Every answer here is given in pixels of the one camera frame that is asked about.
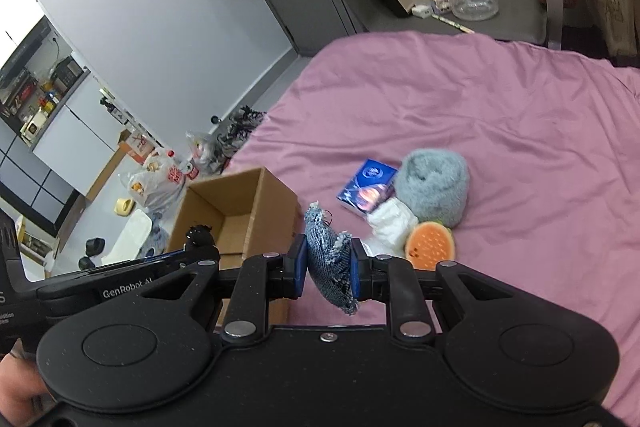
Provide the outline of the person's left hand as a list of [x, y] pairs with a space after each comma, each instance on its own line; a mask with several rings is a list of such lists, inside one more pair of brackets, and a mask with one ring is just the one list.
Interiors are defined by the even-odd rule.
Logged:
[[37, 366], [13, 348], [1, 360], [1, 415], [12, 426], [25, 426], [39, 414], [36, 401], [48, 395]]

